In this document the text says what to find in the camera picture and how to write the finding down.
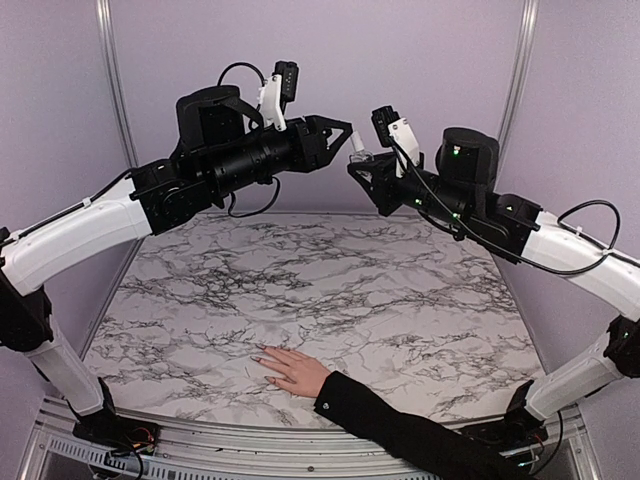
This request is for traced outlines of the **clear nail polish bottle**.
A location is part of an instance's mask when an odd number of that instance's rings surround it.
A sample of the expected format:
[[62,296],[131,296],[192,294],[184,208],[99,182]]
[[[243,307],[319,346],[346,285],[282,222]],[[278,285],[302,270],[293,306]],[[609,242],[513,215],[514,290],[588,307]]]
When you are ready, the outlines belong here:
[[365,150],[355,151],[349,155],[349,162],[353,163],[366,163],[373,160],[373,155]]

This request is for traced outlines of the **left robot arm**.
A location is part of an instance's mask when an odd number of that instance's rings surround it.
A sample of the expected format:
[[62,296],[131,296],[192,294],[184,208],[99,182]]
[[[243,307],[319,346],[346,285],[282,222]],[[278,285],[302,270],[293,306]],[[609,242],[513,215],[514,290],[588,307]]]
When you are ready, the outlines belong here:
[[295,93],[264,82],[257,106],[218,85],[177,101],[178,144],[166,159],[129,169],[98,193],[27,229],[1,234],[1,344],[24,354],[66,399],[82,437],[125,446],[129,420],[115,412],[52,320],[44,285],[114,246],[181,226],[252,184],[284,171],[328,166],[349,139],[349,123],[318,115],[286,119]]

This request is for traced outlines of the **black sleeved forearm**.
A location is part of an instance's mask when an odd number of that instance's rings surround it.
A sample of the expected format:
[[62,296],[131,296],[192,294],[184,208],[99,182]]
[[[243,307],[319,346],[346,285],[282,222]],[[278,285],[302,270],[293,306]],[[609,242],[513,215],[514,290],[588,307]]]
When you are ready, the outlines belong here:
[[340,372],[327,377],[314,410],[348,433],[443,479],[532,477],[499,453],[439,423],[394,409],[367,386]]

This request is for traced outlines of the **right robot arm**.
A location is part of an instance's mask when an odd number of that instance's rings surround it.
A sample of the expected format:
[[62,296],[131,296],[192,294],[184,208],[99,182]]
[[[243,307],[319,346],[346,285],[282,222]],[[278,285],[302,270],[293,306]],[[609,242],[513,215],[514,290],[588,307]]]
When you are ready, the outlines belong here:
[[497,449],[515,448],[542,432],[545,420],[613,381],[639,375],[639,262],[565,223],[540,205],[494,191],[499,143],[481,132],[450,127],[436,154],[436,173],[405,119],[379,133],[387,153],[367,151],[358,133],[348,173],[383,216],[414,208],[455,240],[471,239],[489,252],[560,276],[617,312],[607,331],[555,371],[515,391],[504,417],[463,428]]

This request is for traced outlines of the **person's bare hand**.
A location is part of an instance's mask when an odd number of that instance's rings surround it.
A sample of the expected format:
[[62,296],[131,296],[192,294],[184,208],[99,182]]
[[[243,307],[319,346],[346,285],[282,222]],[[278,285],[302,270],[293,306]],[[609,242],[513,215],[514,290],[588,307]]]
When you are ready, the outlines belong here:
[[251,359],[275,374],[265,376],[272,386],[294,396],[317,398],[331,374],[317,359],[286,348],[261,346],[261,356]]

